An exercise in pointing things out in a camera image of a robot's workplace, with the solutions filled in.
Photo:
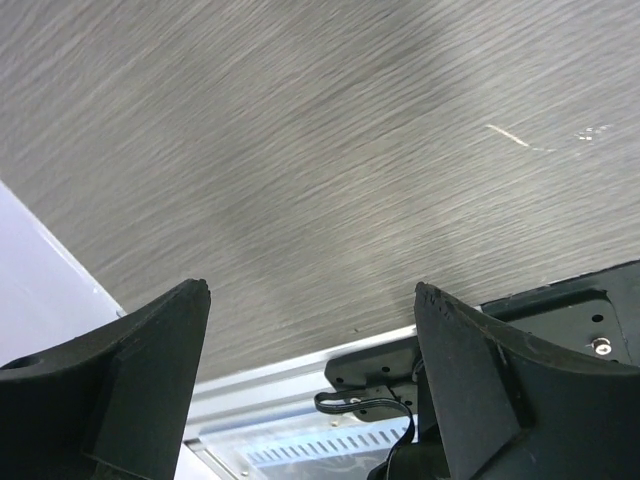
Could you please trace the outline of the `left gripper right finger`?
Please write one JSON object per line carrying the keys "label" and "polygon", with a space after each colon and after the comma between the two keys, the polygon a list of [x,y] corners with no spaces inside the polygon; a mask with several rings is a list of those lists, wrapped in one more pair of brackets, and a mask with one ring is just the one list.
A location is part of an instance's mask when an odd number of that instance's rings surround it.
{"label": "left gripper right finger", "polygon": [[417,338],[455,479],[635,479],[639,370],[514,328],[425,283]]}

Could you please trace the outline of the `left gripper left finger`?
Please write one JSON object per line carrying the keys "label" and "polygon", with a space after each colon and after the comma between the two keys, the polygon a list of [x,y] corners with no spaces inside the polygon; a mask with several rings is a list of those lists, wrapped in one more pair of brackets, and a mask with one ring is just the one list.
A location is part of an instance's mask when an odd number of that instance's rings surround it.
{"label": "left gripper left finger", "polygon": [[4,479],[171,479],[210,310],[188,279],[1,368]]}

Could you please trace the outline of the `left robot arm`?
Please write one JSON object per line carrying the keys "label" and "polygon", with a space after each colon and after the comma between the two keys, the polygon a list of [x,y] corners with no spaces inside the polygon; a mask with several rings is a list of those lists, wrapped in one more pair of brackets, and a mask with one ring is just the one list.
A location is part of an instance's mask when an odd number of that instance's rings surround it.
{"label": "left robot arm", "polygon": [[[5,479],[174,476],[210,309],[187,280],[1,370]],[[406,433],[375,479],[635,479],[639,370],[567,350],[419,283],[417,337],[439,431]]]}

